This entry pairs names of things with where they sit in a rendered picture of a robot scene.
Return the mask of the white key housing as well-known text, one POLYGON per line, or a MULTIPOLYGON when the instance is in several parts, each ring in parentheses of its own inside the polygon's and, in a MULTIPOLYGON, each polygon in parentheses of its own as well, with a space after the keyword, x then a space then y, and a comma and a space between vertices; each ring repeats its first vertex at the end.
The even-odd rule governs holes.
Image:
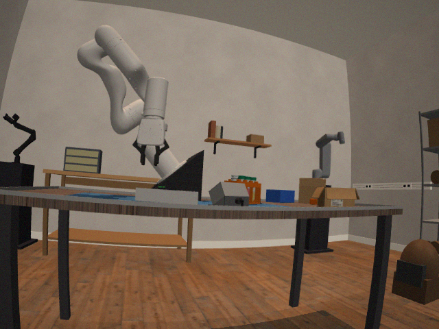
POLYGON ((209 195, 213 205, 249 206, 249 194, 243 183, 219 182, 209 195))

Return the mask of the orange flat plate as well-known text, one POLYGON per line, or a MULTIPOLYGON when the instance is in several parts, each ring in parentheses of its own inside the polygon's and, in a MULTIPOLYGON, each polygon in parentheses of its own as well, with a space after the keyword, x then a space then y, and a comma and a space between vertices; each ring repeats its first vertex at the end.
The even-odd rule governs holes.
POLYGON ((255 181, 254 181, 254 183, 253 183, 253 181, 247 182, 247 180, 243 180, 243 182, 241 182, 241 180, 238 180, 238 179, 237 179, 237 181, 231 181, 231 179, 228 179, 228 181, 225 181, 225 182, 243 183, 243 184, 245 184, 247 186, 246 187, 247 190, 248 190, 248 187, 250 187, 249 204, 260 204, 260 201, 261 201, 261 184, 260 183, 255 182, 255 181), (254 198, 254 201, 252 201, 253 187, 256 187, 255 188, 255 198, 254 198))

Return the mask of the blue open bin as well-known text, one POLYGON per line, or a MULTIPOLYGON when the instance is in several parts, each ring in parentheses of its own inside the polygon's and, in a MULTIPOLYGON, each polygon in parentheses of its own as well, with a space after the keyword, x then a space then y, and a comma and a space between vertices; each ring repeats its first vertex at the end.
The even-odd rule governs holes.
POLYGON ((266 202, 294 203, 295 191, 266 189, 266 202))

